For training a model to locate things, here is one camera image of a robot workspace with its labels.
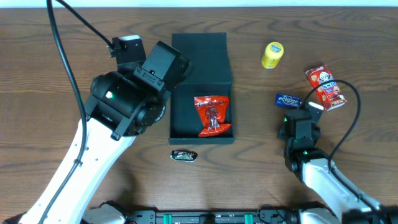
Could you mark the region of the red hacks candy bag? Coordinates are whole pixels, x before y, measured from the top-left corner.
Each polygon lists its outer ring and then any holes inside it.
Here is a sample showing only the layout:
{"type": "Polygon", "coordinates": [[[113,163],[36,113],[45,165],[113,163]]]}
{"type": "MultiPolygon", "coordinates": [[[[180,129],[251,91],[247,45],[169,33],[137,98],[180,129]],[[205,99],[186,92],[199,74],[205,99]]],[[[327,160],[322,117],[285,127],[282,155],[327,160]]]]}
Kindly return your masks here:
{"type": "Polygon", "coordinates": [[[217,136],[231,128],[231,124],[225,123],[228,96],[196,96],[194,103],[203,125],[199,138],[217,136]]]}

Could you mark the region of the dark green box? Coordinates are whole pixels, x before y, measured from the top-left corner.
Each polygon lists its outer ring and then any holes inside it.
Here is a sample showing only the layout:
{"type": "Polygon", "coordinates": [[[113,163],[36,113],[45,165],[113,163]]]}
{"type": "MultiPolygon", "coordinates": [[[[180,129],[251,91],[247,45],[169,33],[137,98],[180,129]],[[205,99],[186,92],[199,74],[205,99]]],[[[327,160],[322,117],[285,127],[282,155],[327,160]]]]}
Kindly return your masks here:
{"type": "Polygon", "coordinates": [[[226,123],[234,123],[233,76],[231,72],[227,34],[174,33],[172,47],[191,60],[193,70],[179,84],[170,99],[169,144],[232,144],[233,128],[208,138],[198,135],[203,129],[194,105],[196,96],[227,96],[226,123]]]}

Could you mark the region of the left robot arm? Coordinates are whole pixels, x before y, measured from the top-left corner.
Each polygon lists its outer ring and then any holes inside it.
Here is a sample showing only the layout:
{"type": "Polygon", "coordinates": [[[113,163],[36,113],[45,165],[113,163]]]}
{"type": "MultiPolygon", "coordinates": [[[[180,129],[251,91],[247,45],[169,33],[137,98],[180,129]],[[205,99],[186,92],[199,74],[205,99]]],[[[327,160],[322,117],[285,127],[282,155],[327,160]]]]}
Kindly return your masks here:
{"type": "Polygon", "coordinates": [[[193,63],[163,41],[149,55],[138,35],[112,39],[118,69],[93,80],[85,103],[88,119],[38,201],[5,223],[80,223],[118,157],[136,136],[162,119],[175,87],[193,63]]]}

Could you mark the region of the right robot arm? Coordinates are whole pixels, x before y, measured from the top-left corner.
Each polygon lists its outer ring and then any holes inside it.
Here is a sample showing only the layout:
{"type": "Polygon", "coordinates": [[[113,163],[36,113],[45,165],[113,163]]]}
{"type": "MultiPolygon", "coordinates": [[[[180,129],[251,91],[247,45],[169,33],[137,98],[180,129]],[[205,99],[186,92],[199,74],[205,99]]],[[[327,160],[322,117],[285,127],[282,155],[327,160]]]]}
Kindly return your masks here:
{"type": "Polygon", "coordinates": [[[312,102],[302,109],[287,110],[277,135],[285,141],[288,170],[326,203],[325,207],[289,212],[287,223],[397,223],[396,206],[383,206],[361,191],[315,146],[322,112],[322,106],[312,102]]]}

